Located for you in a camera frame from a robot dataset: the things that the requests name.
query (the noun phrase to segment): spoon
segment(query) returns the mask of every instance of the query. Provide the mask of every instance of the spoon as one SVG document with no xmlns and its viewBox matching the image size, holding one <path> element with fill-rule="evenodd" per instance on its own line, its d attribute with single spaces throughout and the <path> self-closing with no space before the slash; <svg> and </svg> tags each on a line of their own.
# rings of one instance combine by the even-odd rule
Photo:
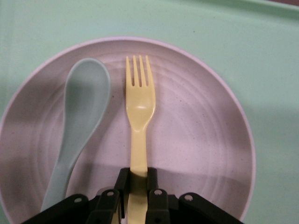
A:
<svg viewBox="0 0 299 224">
<path fill-rule="evenodd" d="M 72 67 L 64 90 L 62 143 L 41 211 L 65 198 L 75 163 L 100 124 L 110 96 L 110 75 L 102 62 L 85 58 Z"/>
</svg>

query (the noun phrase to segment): speckled plate surface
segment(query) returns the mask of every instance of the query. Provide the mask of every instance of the speckled plate surface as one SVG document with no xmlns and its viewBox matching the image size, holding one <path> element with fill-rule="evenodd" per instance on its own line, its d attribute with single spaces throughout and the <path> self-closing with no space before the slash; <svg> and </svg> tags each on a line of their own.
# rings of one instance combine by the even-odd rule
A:
<svg viewBox="0 0 299 224">
<path fill-rule="evenodd" d="M 255 181 L 251 130 L 238 100 L 199 59 L 169 44 L 138 37 L 97 39 L 71 47 L 38 67 L 14 94 L 0 133 L 0 196 L 9 221 L 39 212 L 61 142 L 63 92 L 78 60 L 100 59 L 112 98 L 71 175 L 67 195 L 93 198 L 129 166 L 125 57 L 148 55 L 157 110 L 147 131 L 148 165 L 159 187 L 180 196 L 195 192 L 243 219 Z"/>
</svg>

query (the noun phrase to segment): yellow fork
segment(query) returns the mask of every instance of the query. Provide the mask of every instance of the yellow fork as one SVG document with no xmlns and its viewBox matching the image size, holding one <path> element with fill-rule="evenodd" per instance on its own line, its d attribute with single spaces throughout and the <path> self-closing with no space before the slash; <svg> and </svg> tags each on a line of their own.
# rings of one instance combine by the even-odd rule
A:
<svg viewBox="0 0 299 224">
<path fill-rule="evenodd" d="M 156 95 L 150 62 L 146 56 L 146 82 L 142 57 L 139 56 L 140 78 L 136 57 L 133 56 L 134 82 L 129 58 L 126 72 L 126 109 L 131 125 L 131 183 L 128 199 L 128 224 L 145 224 L 147 201 L 146 129 L 154 114 Z"/>
</svg>

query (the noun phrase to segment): mint green surface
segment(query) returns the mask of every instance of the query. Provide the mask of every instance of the mint green surface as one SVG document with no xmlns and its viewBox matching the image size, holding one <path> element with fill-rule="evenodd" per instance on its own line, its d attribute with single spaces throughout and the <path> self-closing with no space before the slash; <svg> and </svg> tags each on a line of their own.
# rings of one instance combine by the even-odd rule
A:
<svg viewBox="0 0 299 224">
<path fill-rule="evenodd" d="M 116 35 L 178 46 L 226 81 L 256 145 L 256 186 L 244 222 L 298 223 L 299 7 L 253 0 L 0 0 L 0 115 L 45 60 Z M 8 224 L 1 210 L 0 223 Z"/>
</svg>

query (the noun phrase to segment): fork handle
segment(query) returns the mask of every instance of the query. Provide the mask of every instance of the fork handle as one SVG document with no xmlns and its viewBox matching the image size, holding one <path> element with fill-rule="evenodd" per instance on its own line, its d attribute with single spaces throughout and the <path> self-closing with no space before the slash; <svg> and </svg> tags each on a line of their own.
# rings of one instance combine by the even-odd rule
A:
<svg viewBox="0 0 299 224">
<path fill-rule="evenodd" d="M 146 130 L 132 130 L 131 133 L 131 165 L 134 174 L 147 177 L 148 163 L 146 157 Z"/>
<path fill-rule="evenodd" d="M 132 130 L 128 224 L 144 224 L 148 209 L 146 130 Z"/>
</svg>

